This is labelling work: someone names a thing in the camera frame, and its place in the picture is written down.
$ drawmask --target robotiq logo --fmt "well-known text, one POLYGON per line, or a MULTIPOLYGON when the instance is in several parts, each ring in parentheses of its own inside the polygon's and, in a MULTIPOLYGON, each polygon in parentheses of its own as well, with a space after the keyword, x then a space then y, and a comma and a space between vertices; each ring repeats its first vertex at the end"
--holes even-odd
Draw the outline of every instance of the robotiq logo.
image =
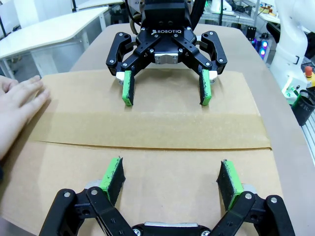
POLYGON ((151 35, 156 34, 156 33, 182 33, 180 29, 162 29, 162 30, 152 30, 151 35))

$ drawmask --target bolt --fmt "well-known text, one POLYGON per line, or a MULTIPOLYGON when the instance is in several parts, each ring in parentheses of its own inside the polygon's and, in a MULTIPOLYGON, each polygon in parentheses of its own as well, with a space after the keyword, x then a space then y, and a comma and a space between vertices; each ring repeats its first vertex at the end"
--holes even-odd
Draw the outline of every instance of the bolt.
POLYGON ((91 194, 92 194, 92 195, 96 195, 96 194, 97 194, 97 190, 96 190, 96 189, 93 189, 93 190, 91 191, 91 194))
POLYGON ((272 203, 277 203, 277 199, 276 198, 271 198, 271 202, 272 203))
POLYGON ((252 195, 250 193, 245 194, 246 199, 252 199, 252 195))
POLYGON ((65 198, 70 197, 70 193, 69 193, 69 192, 65 192, 65 193, 64 193, 64 197, 65 197, 65 198))
POLYGON ((210 231, 205 230, 205 231, 203 231, 203 232, 201 233, 201 236, 208 236, 209 233, 210 233, 210 231))
POLYGON ((137 236, 141 236, 141 232, 140 230, 138 229, 133 229, 134 233, 137 235, 137 236))

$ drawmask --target gray table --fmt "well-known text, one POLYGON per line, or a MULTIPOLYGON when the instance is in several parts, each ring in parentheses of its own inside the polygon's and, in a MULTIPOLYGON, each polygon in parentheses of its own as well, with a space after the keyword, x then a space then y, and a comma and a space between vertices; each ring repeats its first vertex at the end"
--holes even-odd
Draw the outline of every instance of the gray table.
MULTIPOLYGON (((277 82, 242 32, 212 25, 198 25, 194 32, 200 35, 209 30, 219 35, 228 60, 225 69, 242 72, 252 91, 272 143, 284 200, 296 235, 314 235, 315 167, 301 127, 277 82)), ((107 69, 106 58, 110 46, 115 34, 120 31, 132 35, 129 24, 107 27, 80 57, 72 71, 107 69)))

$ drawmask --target black cylindrical container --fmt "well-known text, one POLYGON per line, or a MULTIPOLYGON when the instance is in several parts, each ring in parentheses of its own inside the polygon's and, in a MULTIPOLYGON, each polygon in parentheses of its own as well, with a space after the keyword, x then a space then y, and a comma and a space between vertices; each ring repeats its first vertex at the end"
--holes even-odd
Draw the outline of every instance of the black cylindrical container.
POLYGON ((300 126, 305 125, 315 109, 315 96, 306 90, 301 90, 296 101, 292 105, 292 111, 300 126))

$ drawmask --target green gripper pad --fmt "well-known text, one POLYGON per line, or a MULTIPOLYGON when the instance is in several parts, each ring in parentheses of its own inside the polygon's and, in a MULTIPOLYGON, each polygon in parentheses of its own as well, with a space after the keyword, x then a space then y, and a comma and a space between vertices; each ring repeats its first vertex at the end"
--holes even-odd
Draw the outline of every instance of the green gripper pad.
POLYGON ((123 101, 126 106, 133 105, 134 94, 134 77, 131 70, 125 71, 124 85, 123 85, 123 101))
POLYGON ((113 158, 99 186, 106 193, 108 200, 113 205, 117 201, 125 179, 123 159, 120 157, 113 158))
POLYGON ((232 161, 221 161, 217 180, 225 210, 230 210, 238 196, 244 191, 232 161))
POLYGON ((199 76, 199 88, 200 88, 200 104, 207 106, 211 99, 211 85, 209 79, 209 71, 203 69, 199 76))

